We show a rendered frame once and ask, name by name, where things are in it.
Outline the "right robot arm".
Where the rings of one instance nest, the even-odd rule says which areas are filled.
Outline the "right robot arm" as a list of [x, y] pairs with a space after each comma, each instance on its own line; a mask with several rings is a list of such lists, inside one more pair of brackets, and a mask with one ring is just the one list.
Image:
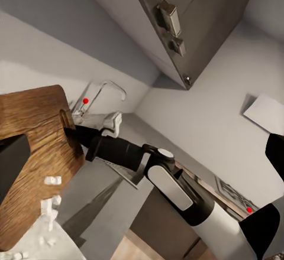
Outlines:
[[151, 154], [143, 174], [189, 223], [217, 260], [266, 260], [284, 252], [284, 196], [241, 222], [234, 220], [182, 168], [173, 174], [175, 156], [163, 148], [142, 147], [118, 137], [122, 116], [110, 113], [103, 128], [64, 128], [88, 148], [85, 160], [105, 159], [136, 172], [144, 153]]

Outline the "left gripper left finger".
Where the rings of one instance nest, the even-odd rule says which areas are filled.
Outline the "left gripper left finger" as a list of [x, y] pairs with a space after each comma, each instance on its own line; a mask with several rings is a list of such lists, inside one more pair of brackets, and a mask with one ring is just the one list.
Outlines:
[[0, 204], [30, 156], [26, 134], [0, 140]]

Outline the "bowl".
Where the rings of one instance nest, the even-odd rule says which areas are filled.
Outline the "bowl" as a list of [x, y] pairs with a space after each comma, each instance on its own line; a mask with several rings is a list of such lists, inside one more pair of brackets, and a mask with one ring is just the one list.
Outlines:
[[[0, 260], [11, 260], [17, 254], [28, 251], [29, 259], [33, 260], [86, 260], [83, 253], [72, 241], [65, 230], [53, 220], [52, 232], [43, 232], [44, 216], [38, 217], [29, 231], [10, 250], [0, 252]], [[33, 240], [36, 236], [43, 236], [43, 245], [35, 248]], [[55, 244], [49, 247], [47, 242], [55, 239]]]

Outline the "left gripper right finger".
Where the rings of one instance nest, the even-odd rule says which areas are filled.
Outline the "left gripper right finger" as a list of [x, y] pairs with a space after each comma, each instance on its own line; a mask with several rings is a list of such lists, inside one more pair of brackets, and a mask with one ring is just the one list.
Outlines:
[[270, 133], [265, 154], [284, 181], [284, 136]]

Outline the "cutting board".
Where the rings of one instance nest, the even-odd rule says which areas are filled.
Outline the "cutting board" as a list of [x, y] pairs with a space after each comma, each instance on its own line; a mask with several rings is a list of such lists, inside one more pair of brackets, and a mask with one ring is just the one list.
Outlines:
[[[52, 199], [85, 163], [67, 97], [57, 84], [0, 95], [0, 140], [26, 134], [31, 156], [0, 204], [0, 252], [10, 251], [41, 216], [41, 202]], [[45, 184], [61, 177], [59, 185]]]

